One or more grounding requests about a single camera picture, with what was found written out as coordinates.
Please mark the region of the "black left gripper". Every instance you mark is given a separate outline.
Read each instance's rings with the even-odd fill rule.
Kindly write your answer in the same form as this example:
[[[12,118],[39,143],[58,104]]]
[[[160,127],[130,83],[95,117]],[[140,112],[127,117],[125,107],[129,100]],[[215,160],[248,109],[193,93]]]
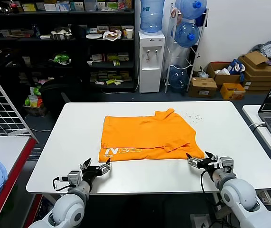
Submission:
[[[105,164],[100,166],[89,166],[91,158],[86,160],[83,164],[80,164],[82,170],[82,180],[86,182],[92,182],[96,177],[102,176],[111,169],[111,158],[109,158]]]

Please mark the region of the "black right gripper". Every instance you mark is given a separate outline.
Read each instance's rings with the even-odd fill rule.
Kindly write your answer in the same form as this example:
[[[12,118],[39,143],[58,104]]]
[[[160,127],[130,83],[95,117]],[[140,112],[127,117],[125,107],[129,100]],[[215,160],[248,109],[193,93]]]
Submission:
[[[213,155],[210,152],[205,152],[207,158],[199,159],[192,157],[186,153],[188,164],[197,169],[204,169],[208,173],[213,173],[218,169],[221,169],[217,155]]]

